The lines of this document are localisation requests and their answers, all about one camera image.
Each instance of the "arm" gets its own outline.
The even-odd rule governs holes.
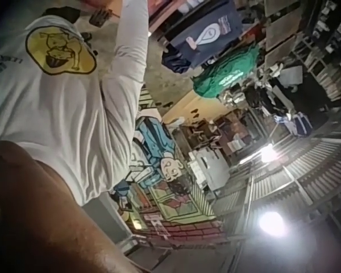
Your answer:
[[[113,167],[119,176],[114,177],[114,182],[126,175],[130,161],[135,117],[146,68],[148,20],[147,0],[132,0],[128,6],[123,6],[115,57],[108,74],[102,79],[115,158]]]
[[[0,142],[0,251],[19,272],[136,273],[28,153]]]

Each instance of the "painted mural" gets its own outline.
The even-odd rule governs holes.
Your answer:
[[[145,86],[135,129],[129,173],[110,192],[132,232],[174,241],[223,237]]]

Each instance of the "white long-sleeve shirt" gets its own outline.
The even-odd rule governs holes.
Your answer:
[[[110,190],[128,172],[147,47],[147,0],[123,8],[102,79],[74,25],[34,21],[0,47],[0,140],[54,169],[79,205]]]

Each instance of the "skin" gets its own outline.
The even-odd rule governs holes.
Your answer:
[[[54,170],[4,141],[0,250],[24,272],[141,272],[76,204]]]

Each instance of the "shirt sleeve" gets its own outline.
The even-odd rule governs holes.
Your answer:
[[[102,92],[109,122],[114,170],[126,175],[131,157],[135,118],[144,82],[148,50],[148,1],[123,1],[115,57],[102,79]],[[114,183],[123,177],[114,177]]]

